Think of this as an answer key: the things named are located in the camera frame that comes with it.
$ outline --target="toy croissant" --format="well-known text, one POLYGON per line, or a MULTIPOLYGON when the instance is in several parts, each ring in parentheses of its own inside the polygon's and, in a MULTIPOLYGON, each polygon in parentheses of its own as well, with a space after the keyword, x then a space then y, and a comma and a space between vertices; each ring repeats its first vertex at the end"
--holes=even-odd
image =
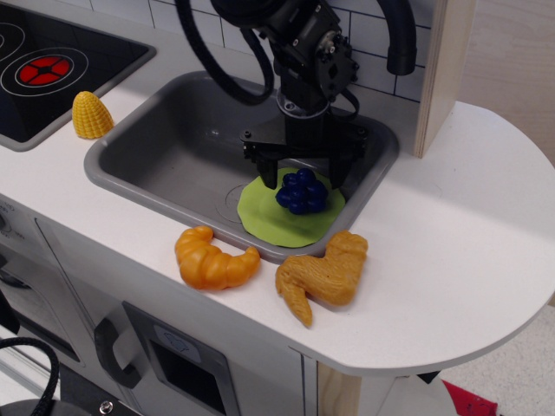
POLYGON ((312 310, 306 293, 334 305, 351 302, 366 260, 368 242, 348 231, 339 231, 326 244, 323 258, 287 257, 277 268, 276 289, 293 314, 312 325, 312 310))
POLYGON ((249 247, 240 256, 211 245, 213 231, 206 226, 185 230, 175 244, 181 278, 195 289, 222 290, 244 284, 257 271, 260 255, 249 247))

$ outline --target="wall tile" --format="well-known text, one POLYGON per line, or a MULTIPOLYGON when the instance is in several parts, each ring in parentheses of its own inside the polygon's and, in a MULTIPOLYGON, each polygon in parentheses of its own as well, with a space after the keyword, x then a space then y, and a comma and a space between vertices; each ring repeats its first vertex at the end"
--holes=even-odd
POLYGON ((413 101, 420 101, 422 96, 422 84, 424 82, 424 72, 424 68, 416 67, 415 71, 410 75, 397 76, 395 95, 413 101))
POLYGON ((350 42, 353 49, 369 54, 387 56, 389 47, 388 24, 385 19, 352 13, 350 42))
POLYGON ((210 0, 191 0, 191 8, 193 10, 204 11, 212 15, 217 15, 216 10, 212 7, 210 0))
POLYGON ((197 23, 200 35, 206 43, 224 46, 222 23, 218 16, 203 11, 193 11, 194 21, 197 23))
MULTIPOLYGON (((427 28, 432 26, 435 2, 436 0, 410 0, 417 25, 427 28)), ((329 3, 338 9, 383 17, 382 8, 376 0, 329 0, 329 3)))
MULTIPOLYGON (((176 0, 57 0, 101 13, 119 16, 156 29, 183 34, 176 0)), ((361 65, 358 84, 366 88, 395 94, 410 100, 420 100, 421 83, 428 57, 430 27, 436 0, 409 0, 417 24, 419 67, 406 77, 395 77, 387 72, 386 59, 389 46, 389 31, 377 0, 329 0, 341 19, 343 34, 348 36, 355 60, 361 65)), ((216 13, 210 0, 191 0, 193 15, 206 43, 213 43, 252 54, 237 28, 223 21, 216 13)), ((262 45, 271 57, 270 45, 262 45)))
POLYGON ((360 52, 353 53, 353 59, 361 66, 356 84, 388 94, 395 92, 395 75, 388 72, 387 59, 360 52))
POLYGON ((148 0, 91 0, 93 10, 153 27, 148 0))
POLYGON ((334 9, 337 17, 339 17, 339 26, 344 36, 350 36, 350 12, 347 10, 334 9))
POLYGON ((170 3, 150 2, 150 10, 153 12, 154 27, 169 32, 183 34, 177 9, 170 3))
MULTIPOLYGON (((231 25, 222 19, 222 31, 224 33, 225 47, 239 52, 244 52, 246 54, 254 55, 251 48, 246 43, 246 40, 241 35, 239 28, 231 25)), ((273 54, 271 52, 270 43, 267 40, 260 39, 260 44, 264 48, 264 51, 273 60, 273 54)))

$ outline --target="red object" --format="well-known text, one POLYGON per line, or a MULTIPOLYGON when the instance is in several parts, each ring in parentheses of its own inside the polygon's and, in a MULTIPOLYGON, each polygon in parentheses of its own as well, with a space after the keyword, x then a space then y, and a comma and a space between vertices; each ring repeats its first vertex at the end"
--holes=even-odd
POLYGON ((454 408, 460 416, 496 416, 497 403, 470 393, 447 381, 443 381, 453 399, 454 408))
POLYGON ((64 57, 43 56, 25 65, 18 77, 24 85, 43 86, 60 81, 70 69, 71 64, 64 57))

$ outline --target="toy corn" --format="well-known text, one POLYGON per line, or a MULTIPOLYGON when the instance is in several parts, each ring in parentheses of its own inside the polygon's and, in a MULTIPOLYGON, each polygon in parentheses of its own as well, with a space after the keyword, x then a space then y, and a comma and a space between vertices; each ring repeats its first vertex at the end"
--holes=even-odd
POLYGON ((89 91, 82 91, 74 98, 72 116, 75 132, 83 139, 98 139, 114 127, 110 112, 89 91))

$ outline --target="red burner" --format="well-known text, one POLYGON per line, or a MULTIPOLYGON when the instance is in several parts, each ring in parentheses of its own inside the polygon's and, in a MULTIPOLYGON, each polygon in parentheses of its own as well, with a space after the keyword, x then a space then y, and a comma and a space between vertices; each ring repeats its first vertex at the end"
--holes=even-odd
POLYGON ((18 80, 27 86, 44 86, 58 82, 71 72, 71 62, 63 56, 43 56, 26 64, 18 80))

